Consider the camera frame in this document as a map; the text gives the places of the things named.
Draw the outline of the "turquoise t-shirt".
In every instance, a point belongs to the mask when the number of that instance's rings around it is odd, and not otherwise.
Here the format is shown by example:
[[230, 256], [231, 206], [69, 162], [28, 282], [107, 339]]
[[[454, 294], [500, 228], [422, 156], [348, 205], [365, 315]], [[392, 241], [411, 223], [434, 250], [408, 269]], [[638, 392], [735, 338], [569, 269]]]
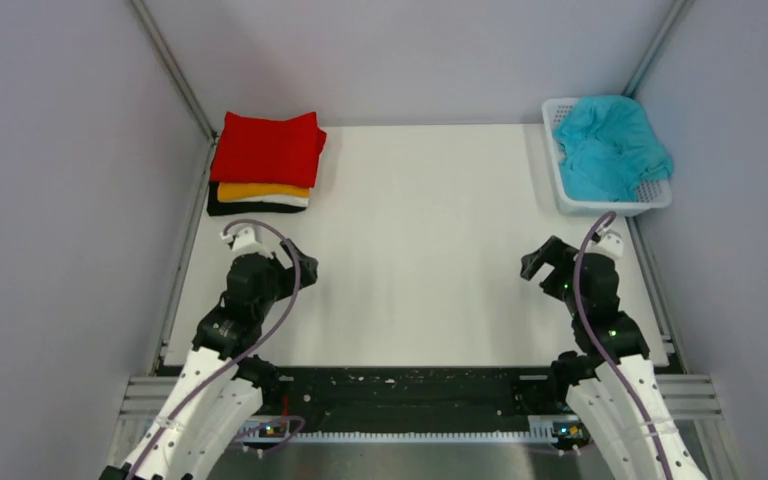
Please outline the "turquoise t-shirt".
[[674, 165], [643, 107], [621, 95], [583, 97], [554, 130], [560, 169], [576, 200], [634, 202], [644, 181], [670, 179]]

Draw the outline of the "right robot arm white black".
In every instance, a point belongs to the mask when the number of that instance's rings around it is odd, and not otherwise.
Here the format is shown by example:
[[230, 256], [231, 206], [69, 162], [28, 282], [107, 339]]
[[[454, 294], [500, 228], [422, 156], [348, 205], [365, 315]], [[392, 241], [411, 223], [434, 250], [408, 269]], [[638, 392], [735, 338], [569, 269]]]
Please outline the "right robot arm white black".
[[676, 426], [656, 379], [650, 349], [637, 323], [621, 308], [614, 233], [590, 238], [609, 251], [582, 252], [551, 236], [521, 259], [520, 275], [539, 284], [571, 316], [577, 351], [552, 362], [546, 385], [549, 404], [572, 412], [584, 432], [559, 429], [566, 449], [594, 447], [616, 479], [703, 479]]

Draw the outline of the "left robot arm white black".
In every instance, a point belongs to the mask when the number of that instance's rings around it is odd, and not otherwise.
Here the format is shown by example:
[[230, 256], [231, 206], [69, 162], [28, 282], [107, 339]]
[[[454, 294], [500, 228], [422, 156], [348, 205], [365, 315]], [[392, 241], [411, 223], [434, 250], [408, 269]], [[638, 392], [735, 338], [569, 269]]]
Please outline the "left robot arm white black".
[[289, 267], [255, 239], [233, 240], [225, 289], [198, 323], [171, 393], [134, 449], [102, 478], [204, 479], [250, 417], [277, 407], [277, 369], [254, 351], [268, 336], [271, 308], [294, 305], [318, 276], [315, 258], [290, 239], [280, 246]]

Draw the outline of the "white folded t-shirt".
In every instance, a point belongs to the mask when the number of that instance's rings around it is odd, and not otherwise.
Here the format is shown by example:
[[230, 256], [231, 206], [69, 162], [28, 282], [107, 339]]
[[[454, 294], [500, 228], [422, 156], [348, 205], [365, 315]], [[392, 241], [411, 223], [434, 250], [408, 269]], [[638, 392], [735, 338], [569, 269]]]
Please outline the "white folded t-shirt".
[[270, 194], [237, 199], [234, 200], [234, 203], [268, 203], [306, 209], [309, 206], [309, 198], [286, 194]]

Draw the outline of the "yellow folded t-shirt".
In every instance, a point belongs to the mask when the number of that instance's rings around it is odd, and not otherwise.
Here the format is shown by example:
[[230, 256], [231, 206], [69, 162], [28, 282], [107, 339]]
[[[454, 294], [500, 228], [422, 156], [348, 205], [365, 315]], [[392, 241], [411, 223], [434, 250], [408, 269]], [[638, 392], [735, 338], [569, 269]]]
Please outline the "yellow folded t-shirt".
[[270, 194], [286, 194], [310, 197], [310, 189], [284, 184], [268, 183], [219, 183], [218, 198], [220, 202]]

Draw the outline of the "black folded t-shirt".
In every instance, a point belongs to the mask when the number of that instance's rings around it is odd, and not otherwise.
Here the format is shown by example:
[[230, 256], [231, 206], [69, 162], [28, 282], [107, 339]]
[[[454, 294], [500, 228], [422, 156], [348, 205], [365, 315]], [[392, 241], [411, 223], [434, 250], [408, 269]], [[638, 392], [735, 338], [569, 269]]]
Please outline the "black folded t-shirt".
[[210, 182], [206, 213], [211, 217], [248, 213], [294, 214], [304, 212], [307, 209], [307, 206], [295, 206], [271, 201], [220, 202], [218, 192], [219, 184], [217, 182]]

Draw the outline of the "red folded t-shirt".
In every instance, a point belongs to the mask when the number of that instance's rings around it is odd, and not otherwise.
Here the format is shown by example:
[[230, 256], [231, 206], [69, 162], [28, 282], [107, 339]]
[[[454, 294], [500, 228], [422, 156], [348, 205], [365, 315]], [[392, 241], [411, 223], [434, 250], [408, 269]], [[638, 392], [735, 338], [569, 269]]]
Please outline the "red folded t-shirt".
[[210, 180], [312, 188], [326, 140], [315, 112], [287, 120], [227, 112]]

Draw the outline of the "white plastic basket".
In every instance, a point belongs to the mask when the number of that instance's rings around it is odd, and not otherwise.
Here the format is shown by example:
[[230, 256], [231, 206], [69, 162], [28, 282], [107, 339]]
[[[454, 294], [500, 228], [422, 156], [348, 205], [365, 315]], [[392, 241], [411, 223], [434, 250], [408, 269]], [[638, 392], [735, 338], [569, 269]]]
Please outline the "white plastic basket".
[[670, 206], [673, 196], [667, 179], [642, 182], [636, 189], [634, 202], [581, 201], [567, 194], [560, 169], [566, 156], [555, 139], [554, 130], [579, 100], [580, 97], [550, 98], [541, 106], [545, 138], [548, 143], [547, 164], [552, 179], [555, 203], [559, 211], [565, 215], [601, 215], [607, 211], [615, 211], [618, 216], [634, 217], [648, 210], [664, 209]]

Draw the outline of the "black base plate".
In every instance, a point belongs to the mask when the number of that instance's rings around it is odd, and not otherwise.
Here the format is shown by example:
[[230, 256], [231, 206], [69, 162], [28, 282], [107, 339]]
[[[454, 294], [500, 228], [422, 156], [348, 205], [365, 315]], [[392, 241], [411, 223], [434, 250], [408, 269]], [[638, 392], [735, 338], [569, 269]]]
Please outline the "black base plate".
[[548, 367], [279, 367], [258, 357], [232, 374], [264, 393], [262, 416], [299, 416], [305, 434], [527, 432], [570, 415], [568, 390], [601, 361], [571, 352]]

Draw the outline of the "aluminium frame rail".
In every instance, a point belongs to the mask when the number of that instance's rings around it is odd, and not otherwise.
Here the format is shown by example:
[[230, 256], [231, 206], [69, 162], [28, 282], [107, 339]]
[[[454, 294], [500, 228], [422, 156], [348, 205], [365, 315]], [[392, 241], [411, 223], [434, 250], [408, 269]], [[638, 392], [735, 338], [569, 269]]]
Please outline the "aluminium frame rail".
[[[118, 415], [156, 415], [171, 393], [175, 376], [132, 376], [126, 385]], [[703, 374], [659, 374], [659, 391], [675, 419], [720, 419], [722, 407], [714, 384]]]

